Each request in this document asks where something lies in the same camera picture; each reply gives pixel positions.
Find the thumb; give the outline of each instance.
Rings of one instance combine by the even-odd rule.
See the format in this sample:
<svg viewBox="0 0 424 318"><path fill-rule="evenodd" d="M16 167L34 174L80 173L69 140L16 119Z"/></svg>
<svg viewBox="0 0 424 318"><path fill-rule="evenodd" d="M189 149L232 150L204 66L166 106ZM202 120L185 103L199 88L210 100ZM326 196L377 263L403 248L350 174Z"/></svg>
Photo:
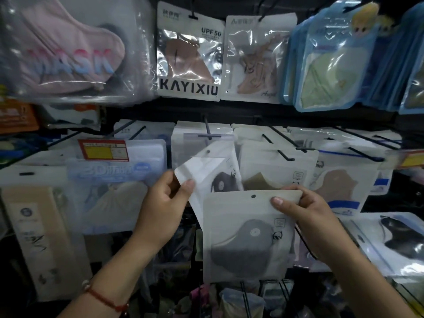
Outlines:
<svg viewBox="0 0 424 318"><path fill-rule="evenodd" d="M276 210L292 217L296 221L303 219L308 212L305 208L281 197L274 196L271 198L271 204Z"/></svg>
<svg viewBox="0 0 424 318"><path fill-rule="evenodd" d="M178 189L178 192L175 194L175 196L171 200L172 205L177 210L181 210L181 212L184 210L185 206L187 205L188 199L193 193L194 186L195 186L194 180L187 180Z"/></svg>

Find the black face mask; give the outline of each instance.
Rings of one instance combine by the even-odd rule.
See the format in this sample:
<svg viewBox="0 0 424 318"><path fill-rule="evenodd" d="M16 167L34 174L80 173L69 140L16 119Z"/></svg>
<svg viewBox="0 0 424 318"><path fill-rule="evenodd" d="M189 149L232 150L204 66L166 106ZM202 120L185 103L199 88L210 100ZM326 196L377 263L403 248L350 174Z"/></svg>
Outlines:
<svg viewBox="0 0 424 318"><path fill-rule="evenodd" d="M236 277L260 278L268 268L274 229L262 220L245 222L237 233L211 248L212 261Z"/></svg>
<svg viewBox="0 0 424 318"><path fill-rule="evenodd" d="M393 235L384 245L408 259L424 261L424 236L403 222L381 216L381 224Z"/></svg>
<svg viewBox="0 0 424 318"><path fill-rule="evenodd" d="M234 192L240 191L237 186L236 177L221 172L212 181L211 192Z"/></svg>

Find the price tag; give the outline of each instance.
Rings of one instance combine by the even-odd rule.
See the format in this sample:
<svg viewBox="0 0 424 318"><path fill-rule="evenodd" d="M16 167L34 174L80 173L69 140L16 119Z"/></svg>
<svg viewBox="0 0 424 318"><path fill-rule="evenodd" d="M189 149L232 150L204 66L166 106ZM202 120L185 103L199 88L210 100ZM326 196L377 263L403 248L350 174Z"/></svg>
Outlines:
<svg viewBox="0 0 424 318"><path fill-rule="evenodd" d="M408 152L400 168L415 167L424 165L424 150Z"/></svg>
<svg viewBox="0 0 424 318"><path fill-rule="evenodd" d="M87 160L129 161L127 145L116 139L79 139L82 154Z"/></svg>

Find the red string bracelet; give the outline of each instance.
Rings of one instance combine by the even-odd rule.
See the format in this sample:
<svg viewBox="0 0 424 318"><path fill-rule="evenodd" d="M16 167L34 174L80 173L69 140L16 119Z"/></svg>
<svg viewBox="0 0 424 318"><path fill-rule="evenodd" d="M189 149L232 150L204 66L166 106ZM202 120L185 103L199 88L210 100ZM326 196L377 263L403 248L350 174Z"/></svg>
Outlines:
<svg viewBox="0 0 424 318"><path fill-rule="evenodd" d="M94 298L96 298L102 304L108 306L109 308L114 309L116 312L123 313L124 315L127 314L127 310L128 310L128 306L129 306L128 303L126 303L125 305L122 305L122 306L115 306L115 304L112 301L103 297L98 292L94 291L91 288L91 285L88 283L88 281L87 281L87 283L84 283L84 292L91 294Z"/></svg>

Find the orange package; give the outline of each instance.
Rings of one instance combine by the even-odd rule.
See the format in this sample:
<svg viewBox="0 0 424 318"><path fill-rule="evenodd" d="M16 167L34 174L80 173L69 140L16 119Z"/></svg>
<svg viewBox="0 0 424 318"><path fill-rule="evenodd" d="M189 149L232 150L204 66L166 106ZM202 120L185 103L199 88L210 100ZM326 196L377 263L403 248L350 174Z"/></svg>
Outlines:
<svg viewBox="0 0 424 318"><path fill-rule="evenodd" d="M39 128L31 104L11 98L0 102L0 134L36 131Z"/></svg>

